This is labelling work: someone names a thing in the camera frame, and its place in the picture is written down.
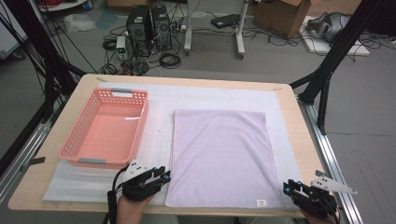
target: floor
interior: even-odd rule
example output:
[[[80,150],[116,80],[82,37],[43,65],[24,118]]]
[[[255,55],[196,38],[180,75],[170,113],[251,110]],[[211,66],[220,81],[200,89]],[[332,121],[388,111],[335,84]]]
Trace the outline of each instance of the floor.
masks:
[[[97,70],[104,64],[103,36],[123,25],[125,15],[114,15],[102,8],[84,12],[79,8],[66,10],[58,18],[70,13],[86,13],[101,28],[69,36]],[[251,27],[252,18],[247,17]],[[205,19],[196,22],[206,27]],[[61,35],[72,64],[85,71],[92,69]],[[174,70],[159,68],[147,72],[149,77],[184,77],[252,82],[291,83],[315,71],[322,56],[308,53],[303,43],[292,47],[276,46],[267,35],[244,38],[246,56],[236,54],[231,35],[210,32],[194,33],[192,52],[179,53],[181,66]],[[272,39],[278,45],[283,40]],[[330,87],[326,131],[348,185],[358,190],[354,196],[364,223],[394,223],[396,219],[396,95],[393,81],[395,50],[381,47],[369,49],[369,57],[345,58],[335,71]],[[0,156],[41,106],[44,98],[29,60],[0,61]],[[0,204],[2,223],[101,223],[104,214],[52,213],[11,211],[7,198]],[[229,217],[181,217],[180,223],[231,223]]]

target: white plastic bag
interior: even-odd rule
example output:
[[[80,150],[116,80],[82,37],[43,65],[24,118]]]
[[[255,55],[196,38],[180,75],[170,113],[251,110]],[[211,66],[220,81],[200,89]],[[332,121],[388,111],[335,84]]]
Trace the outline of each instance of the white plastic bag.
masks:
[[[95,28],[95,23],[87,15],[71,14],[64,17],[67,33],[77,31],[90,31]]]

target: table top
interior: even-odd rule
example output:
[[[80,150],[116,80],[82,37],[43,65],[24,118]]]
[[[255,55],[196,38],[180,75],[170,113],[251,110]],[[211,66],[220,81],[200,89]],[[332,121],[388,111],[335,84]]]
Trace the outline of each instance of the table top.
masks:
[[[295,95],[288,84],[205,80],[167,77],[125,77],[109,75],[86,75],[78,83],[70,100],[60,117],[53,125],[46,141],[36,157],[45,157],[44,163],[32,165],[18,185],[8,207],[15,210],[36,211],[87,211],[106,212],[106,203],[56,203],[44,202],[43,197],[58,164],[58,152],[64,140],[73,128],[80,111],[89,98],[92,90],[101,82],[135,83],[149,85],[224,88],[254,91],[273,91],[279,102],[282,116],[290,138],[290,144],[296,159],[301,179],[309,183],[315,179],[315,171],[322,170],[316,148],[306,127],[302,112]],[[174,208],[160,205],[149,205],[145,213],[207,216],[276,216],[301,217],[296,210],[261,210],[241,208]]]

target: lavender cloth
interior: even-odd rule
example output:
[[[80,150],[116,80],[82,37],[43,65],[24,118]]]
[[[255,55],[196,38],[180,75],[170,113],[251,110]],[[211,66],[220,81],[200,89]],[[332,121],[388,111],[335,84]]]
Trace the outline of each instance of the lavender cloth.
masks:
[[[167,206],[284,206],[264,113],[177,110],[171,170]]]

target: pink plastic basket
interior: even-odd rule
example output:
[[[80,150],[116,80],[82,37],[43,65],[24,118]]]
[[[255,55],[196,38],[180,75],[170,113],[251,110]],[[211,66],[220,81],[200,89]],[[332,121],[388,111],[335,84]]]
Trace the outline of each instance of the pink plastic basket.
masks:
[[[59,152],[76,166],[120,169],[139,149],[149,112],[146,91],[93,90]]]

